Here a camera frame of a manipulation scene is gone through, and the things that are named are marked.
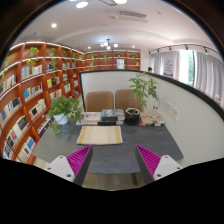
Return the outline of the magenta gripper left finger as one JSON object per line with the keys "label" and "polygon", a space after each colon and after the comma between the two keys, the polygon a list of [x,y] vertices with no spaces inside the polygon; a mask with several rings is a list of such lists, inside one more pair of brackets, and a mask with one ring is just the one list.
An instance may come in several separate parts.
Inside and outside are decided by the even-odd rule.
{"label": "magenta gripper left finger", "polygon": [[93,146],[88,145],[69,156],[58,156],[45,170],[81,186],[84,182],[92,156]]}

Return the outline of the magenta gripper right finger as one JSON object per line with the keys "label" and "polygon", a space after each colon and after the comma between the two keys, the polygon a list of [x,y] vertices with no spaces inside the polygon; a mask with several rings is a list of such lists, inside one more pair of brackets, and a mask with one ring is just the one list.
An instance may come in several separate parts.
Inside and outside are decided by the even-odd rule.
{"label": "magenta gripper right finger", "polygon": [[182,166],[169,155],[160,156],[140,145],[136,146],[135,155],[145,184],[182,169]]}

